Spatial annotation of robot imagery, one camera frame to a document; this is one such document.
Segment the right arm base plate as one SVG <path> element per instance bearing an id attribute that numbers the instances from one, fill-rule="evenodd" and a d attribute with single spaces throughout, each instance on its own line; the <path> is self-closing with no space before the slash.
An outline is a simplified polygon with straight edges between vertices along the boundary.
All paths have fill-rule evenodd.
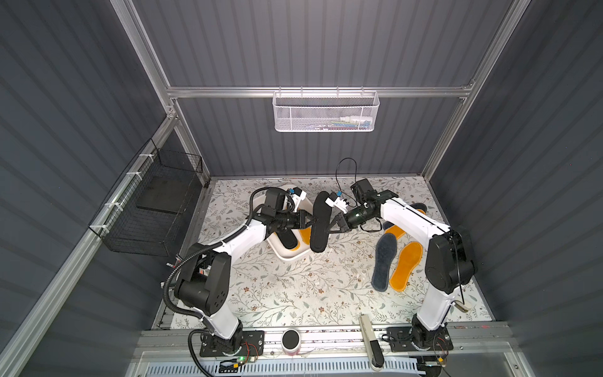
<path id="1" fill-rule="evenodd" d="M 427 331 L 421 326 L 389 327 L 382 335 L 392 352 L 433 351 L 447 353 L 454 349 L 446 327 Z"/>

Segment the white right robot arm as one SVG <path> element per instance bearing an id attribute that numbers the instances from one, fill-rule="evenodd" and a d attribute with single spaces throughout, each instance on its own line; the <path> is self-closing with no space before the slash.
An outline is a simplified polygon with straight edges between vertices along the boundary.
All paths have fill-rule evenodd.
<path id="1" fill-rule="evenodd" d="M 477 272 L 470 235 L 428 217 L 389 190 L 379 193 L 365 183 L 363 180 L 353 186 L 357 207 L 341 207 L 335 218 L 331 218 L 332 209 L 342 203 L 336 195 L 328 194 L 314 205 L 317 209 L 323 204 L 326 212 L 312 228 L 311 248 L 323 251 L 331 234 L 360 228 L 373 218 L 405 231 L 419 245 L 419 251 L 426 253 L 424 273 L 429 282 L 422 306 L 412 318 L 407 340 L 417 350 L 433 350 L 443 338 L 450 309 L 466 308 L 463 286 Z"/>

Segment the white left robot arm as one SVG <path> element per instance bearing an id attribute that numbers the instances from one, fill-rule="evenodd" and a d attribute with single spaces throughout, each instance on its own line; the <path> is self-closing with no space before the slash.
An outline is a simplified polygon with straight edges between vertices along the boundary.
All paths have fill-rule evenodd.
<path id="1" fill-rule="evenodd" d="M 298 187 L 262 187 L 249 198 L 249 212 L 239 229 L 212 244 L 192 244 L 163 284 L 163 302 L 176 314 L 205 324 L 210 344 L 234 354 L 243 342 L 243 325 L 226 304 L 232 263 L 272 234 L 307 229 L 312 215 L 300 210 L 306 192 Z"/>

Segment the black insole back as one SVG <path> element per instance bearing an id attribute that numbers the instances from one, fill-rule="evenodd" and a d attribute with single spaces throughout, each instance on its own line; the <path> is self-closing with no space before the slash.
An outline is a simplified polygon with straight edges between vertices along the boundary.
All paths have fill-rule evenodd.
<path id="1" fill-rule="evenodd" d="M 311 225 L 310 249 L 322 253 L 328 246 L 332 207 L 327 204 L 331 194 L 321 191 L 314 201 L 312 208 L 313 224 Z"/>

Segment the black insole front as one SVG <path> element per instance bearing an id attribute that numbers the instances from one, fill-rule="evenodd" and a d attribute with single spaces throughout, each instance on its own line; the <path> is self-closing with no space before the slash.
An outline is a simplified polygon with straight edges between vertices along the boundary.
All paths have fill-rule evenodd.
<path id="1" fill-rule="evenodd" d="M 299 242 L 292 230 L 285 229 L 276 234 L 285 249 L 296 250 L 298 248 Z"/>

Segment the black insole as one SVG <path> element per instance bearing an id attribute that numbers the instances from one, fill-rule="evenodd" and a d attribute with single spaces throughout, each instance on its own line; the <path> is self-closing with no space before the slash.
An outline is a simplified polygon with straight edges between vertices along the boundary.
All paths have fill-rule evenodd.
<path id="1" fill-rule="evenodd" d="M 292 230 L 285 229 L 276 234 L 285 249 L 296 250 L 298 248 L 299 242 Z"/>
<path id="2" fill-rule="evenodd" d="M 331 194 L 321 191 L 314 201 L 312 208 L 313 224 L 311 225 L 310 249 L 322 253 L 328 246 L 332 207 L 327 204 Z"/>

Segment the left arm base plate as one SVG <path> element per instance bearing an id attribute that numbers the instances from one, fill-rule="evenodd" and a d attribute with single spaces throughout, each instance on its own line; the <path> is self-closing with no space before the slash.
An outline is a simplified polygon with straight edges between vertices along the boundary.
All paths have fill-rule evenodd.
<path id="1" fill-rule="evenodd" d="M 209 333 L 203 333 L 199 338 L 201 348 L 198 355 L 201 358 L 262 356 L 265 345 L 264 331 L 239 331 L 229 340 Z"/>

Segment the grey fleece insole front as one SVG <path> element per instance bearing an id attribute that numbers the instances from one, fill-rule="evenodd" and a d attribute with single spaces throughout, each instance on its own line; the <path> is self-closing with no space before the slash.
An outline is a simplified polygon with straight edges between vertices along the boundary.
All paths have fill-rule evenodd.
<path id="1" fill-rule="evenodd" d="M 389 269 L 397 255 L 397 237 L 384 234 L 375 246 L 375 267 L 372 274 L 372 287 L 377 292 L 385 292 L 389 285 Z"/>

